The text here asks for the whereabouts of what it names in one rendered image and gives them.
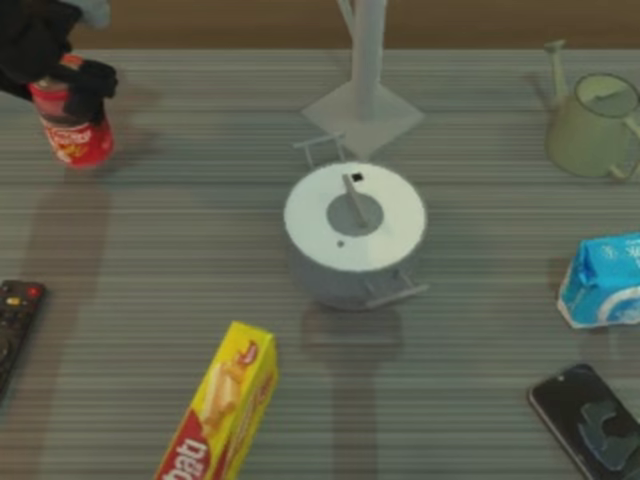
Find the brown background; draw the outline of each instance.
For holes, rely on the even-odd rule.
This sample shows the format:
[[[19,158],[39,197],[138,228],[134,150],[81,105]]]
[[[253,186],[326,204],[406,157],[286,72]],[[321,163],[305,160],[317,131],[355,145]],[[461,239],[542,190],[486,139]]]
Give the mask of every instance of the brown background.
[[[335,0],[112,0],[106,31],[79,48],[336,48],[348,35]],[[389,0],[391,48],[640,47],[637,0]]]

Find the phone screen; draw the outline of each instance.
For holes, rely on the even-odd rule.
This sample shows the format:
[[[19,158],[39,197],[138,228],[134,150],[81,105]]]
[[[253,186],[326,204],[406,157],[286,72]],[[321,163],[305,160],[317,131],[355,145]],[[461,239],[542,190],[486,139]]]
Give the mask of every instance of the phone screen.
[[[587,478],[640,480],[640,425],[592,367],[546,380],[530,400]]]

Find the remote control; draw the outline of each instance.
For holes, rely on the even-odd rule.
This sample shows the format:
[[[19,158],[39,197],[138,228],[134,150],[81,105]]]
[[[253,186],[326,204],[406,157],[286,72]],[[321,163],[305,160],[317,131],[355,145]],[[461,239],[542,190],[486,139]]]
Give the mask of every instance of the remote control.
[[[45,293],[44,285],[35,282],[5,280],[0,284],[0,400]]]

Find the red can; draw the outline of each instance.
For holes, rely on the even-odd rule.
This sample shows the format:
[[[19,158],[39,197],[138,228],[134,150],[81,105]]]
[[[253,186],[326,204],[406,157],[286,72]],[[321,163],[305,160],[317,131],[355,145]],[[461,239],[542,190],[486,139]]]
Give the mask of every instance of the red can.
[[[65,55],[67,66],[78,67],[82,58]],[[45,78],[29,85],[33,103],[40,114],[45,133],[56,157],[71,168],[95,168],[113,152],[114,142],[108,119],[93,124],[87,118],[75,118],[64,111],[69,99],[66,83]]]

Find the stand base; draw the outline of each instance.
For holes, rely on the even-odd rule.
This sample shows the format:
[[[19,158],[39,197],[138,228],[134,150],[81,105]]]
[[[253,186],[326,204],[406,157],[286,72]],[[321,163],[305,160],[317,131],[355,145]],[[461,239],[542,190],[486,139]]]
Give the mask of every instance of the stand base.
[[[375,117],[359,120],[355,115],[353,84],[344,84],[302,111],[312,123],[327,133],[344,133],[342,144],[359,159],[418,125],[424,114],[382,85],[375,97]]]

